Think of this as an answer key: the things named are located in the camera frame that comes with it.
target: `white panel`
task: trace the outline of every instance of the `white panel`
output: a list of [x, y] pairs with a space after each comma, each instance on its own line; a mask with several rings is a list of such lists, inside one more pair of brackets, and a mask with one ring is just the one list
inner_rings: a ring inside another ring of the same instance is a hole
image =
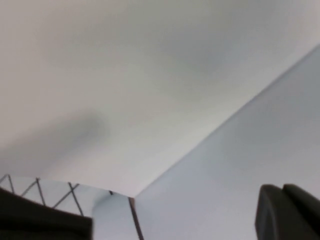
[[320, 3], [10, 0], [0, 31], [0, 170], [135, 196], [320, 42]]
[[262, 184], [320, 198], [320, 48], [136, 199], [148, 240], [256, 240]]
[[47, 179], [41, 179], [40, 186], [45, 199], [45, 204], [48, 207], [53, 207], [71, 190], [67, 182], [52, 181]]
[[113, 195], [93, 209], [94, 240], [138, 240], [128, 198]]
[[93, 213], [94, 207], [99, 203], [102, 199], [106, 199], [110, 197], [110, 193], [107, 190], [80, 185], [74, 190], [74, 194], [76, 199], [81, 206], [83, 211], [83, 215], [87, 217], [91, 217]]

